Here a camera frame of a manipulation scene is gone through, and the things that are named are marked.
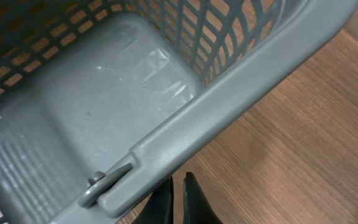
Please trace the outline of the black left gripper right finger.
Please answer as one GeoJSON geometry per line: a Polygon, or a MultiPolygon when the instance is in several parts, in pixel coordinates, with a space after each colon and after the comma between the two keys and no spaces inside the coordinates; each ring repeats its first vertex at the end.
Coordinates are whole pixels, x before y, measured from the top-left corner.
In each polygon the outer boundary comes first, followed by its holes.
{"type": "Polygon", "coordinates": [[[183,180],[183,212],[184,224],[223,224],[192,172],[187,172],[183,180]]]}

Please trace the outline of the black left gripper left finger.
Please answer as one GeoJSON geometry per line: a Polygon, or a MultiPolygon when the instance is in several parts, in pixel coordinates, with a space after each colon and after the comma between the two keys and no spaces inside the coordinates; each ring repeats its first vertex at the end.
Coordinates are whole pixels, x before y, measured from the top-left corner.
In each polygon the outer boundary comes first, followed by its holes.
{"type": "Polygon", "coordinates": [[[173,224],[173,179],[164,180],[132,224],[173,224]]]}

